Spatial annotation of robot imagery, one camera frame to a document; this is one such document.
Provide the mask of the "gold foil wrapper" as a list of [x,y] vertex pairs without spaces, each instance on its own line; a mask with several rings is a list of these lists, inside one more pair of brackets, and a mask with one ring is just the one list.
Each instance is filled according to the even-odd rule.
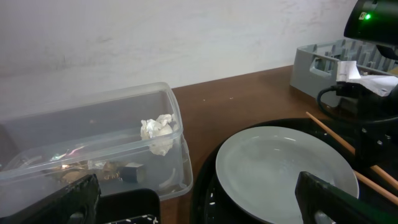
[[128,161],[82,161],[60,165],[43,171],[63,183],[72,183],[86,175],[94,174],[100,182],[118,180],[139,184],[146,179],[144,164]]

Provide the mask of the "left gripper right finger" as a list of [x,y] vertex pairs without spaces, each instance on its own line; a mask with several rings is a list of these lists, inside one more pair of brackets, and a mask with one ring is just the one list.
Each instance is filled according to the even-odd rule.
[[396,216],[359,201],[309,172],[299,173],[295,196],[304,224],[325,223],[325,219],[317,217],[318,213],[324,213],[336,223],[397,223]]

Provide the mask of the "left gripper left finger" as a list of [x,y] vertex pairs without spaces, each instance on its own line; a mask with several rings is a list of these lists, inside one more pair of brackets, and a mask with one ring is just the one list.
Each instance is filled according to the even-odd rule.
[[95,223],[101,189],[94,174],[86,175],[27,208],[1,218],[1,223]]

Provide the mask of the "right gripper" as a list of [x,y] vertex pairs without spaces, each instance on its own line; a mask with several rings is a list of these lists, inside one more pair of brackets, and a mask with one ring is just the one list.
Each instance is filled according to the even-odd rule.
[[397,165],[397,87],[387,96],[368,90],[360,84],[339,82],[336,95],[354,98],[354,118],[342,117],[354,126],[355,161],[363,167],[381,164]]

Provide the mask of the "white napkin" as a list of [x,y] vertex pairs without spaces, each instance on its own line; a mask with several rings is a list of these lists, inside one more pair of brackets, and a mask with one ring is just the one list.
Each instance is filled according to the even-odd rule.
[[[178,129],[177,124],[171,127],[173,122],[175,122],[174,114],[161,114],[157,119],[141,120],[141,139],[148,140],[173,133]],[[151,153],[155,155],[165,156],[172,148],[172,145],[173,140],[171,139],[164,142],[151,144],[149,149]]]

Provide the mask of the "grey plate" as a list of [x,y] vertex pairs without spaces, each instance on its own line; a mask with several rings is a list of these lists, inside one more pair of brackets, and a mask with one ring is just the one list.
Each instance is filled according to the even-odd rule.
[[346,159],[327,143],[294,129],[261,126],[240,131],[221,145],[215,168],[231,200],[265,222],[303,222],[295,197],[301,171],[359,197],[357,178]]

